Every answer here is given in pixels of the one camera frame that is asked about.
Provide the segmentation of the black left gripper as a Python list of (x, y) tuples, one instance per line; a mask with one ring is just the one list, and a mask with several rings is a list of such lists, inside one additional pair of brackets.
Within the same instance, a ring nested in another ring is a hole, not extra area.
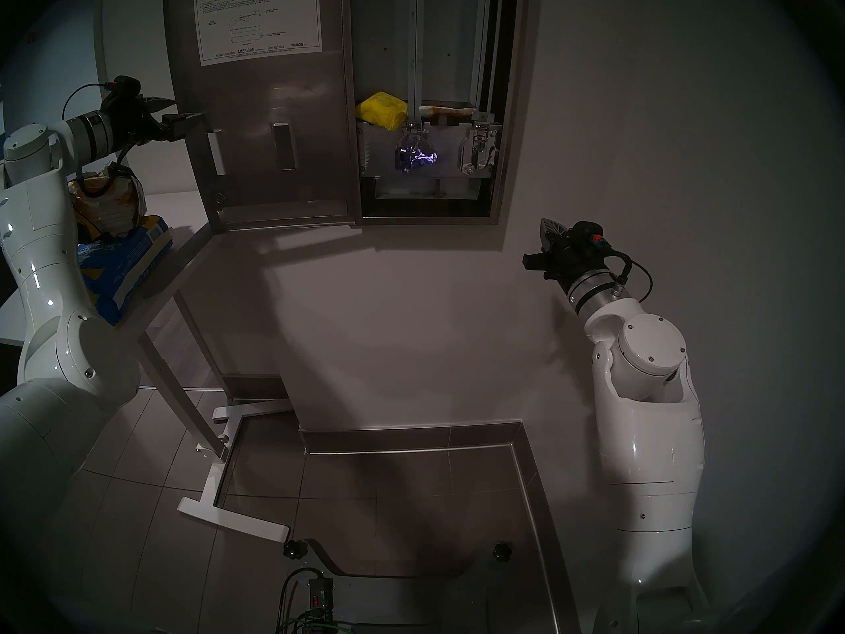
[(107, 83), (107, 95), (100, 112), (111, 134), (109, 149), (122, 150), (128, 145), (144, 145), (151, 141), (177, 142), (195, 128), (204, 130), (207, 122), (202, 112), (167, 113), (156, 121), (151, 112), (162, 112), (176, 101), (140, 94), (141, 85), (132, 77), (115, 77)]

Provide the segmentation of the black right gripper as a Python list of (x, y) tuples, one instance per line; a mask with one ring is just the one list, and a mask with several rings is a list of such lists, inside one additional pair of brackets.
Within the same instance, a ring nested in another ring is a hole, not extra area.
[(598, 276), (598, 285), (614, 286), (614, 274), (604, 262), (601, 249), (592, 235), (602, 234), (596, 223), (581, 223), (568, 228), (548, 218), (540, 220), (541, 250), (524, 255), (524, 269), (542, 273), (546, 281), (554, 281), (565, 293), (573, 293), (587, 279)]

